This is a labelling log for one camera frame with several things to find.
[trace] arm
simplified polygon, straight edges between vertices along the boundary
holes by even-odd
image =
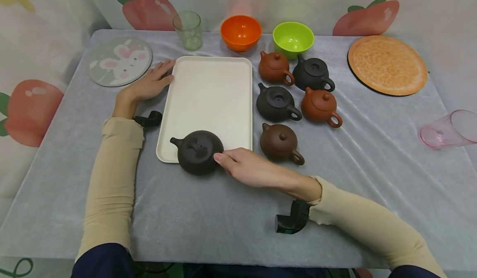
[[[424,268],[441,278],[423,237],[385,207],[347,191],[321,177],[299,175],[245,149],[217,153],[214,158],[238,181],[252,187],[272,187],[311,205],[310,219],[331,224],[382,255],[390,269],[401,265]]]
[[[412,265],[447,277],[432,256],[426,241],[410,225],[385,207],[314,177],[323,190],[310,201],[310,219],[332,224],[383,256],[390,269]]]
[[[172,75],[161,77],[174,64],[170,60],[160,62],[116,97],[113,117],[103,125],[103,140],[91,173],[84,234],[76,260],[100,244],[116,243],[130,250],[136,164],[144,141],[142,127],[132,118],[141,100],[157,96],[172,82]]]

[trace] person's lap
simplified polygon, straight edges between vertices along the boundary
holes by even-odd
[[[184,278],[326,278],[324,268],[184,264]]]

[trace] rectangular tray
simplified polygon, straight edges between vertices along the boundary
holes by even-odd
[[[172,137],[197,130],[216,134],[225,150],[252,149],[252,64],[245,58],[183,56],[169,87],[156,155],[178,162]]]

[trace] teapot lid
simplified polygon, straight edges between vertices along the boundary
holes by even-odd
[[[293,96],[283,87],[270,87],[266,91],[267,102],[274,108],[286,108],[293,101]]]
[[[222,142],[215,134],[205,130],[194,131],[182,140],[178,146],[178,155],[187,163],[197,165],[218,152],[221,145]]]
[[[311,92],[311,103],[321,111],[335,110],[337,103],[335,96],[325,90],[314,90]]]
[[[264,124],[264,134],[266,134],[266,146],[277,152],[288,152],[296,149],[298,139],[294,131],[285,125]]]
[[[274,70],[286,68],[289,63],[288,59],[281,53],[273,52],[267,54],[264,58],[266,65]]]
[[[312,77],[322,77],[328,73],[326,63],[318,58],[307,59],[304,63],[305,71]]]

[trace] bunny coaster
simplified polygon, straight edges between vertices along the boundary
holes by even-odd
[[[93,50],[89,76],[101,86],[123,86],[141,77],[151,62],[152,51],[146,42],[134,37],[118,37]]]

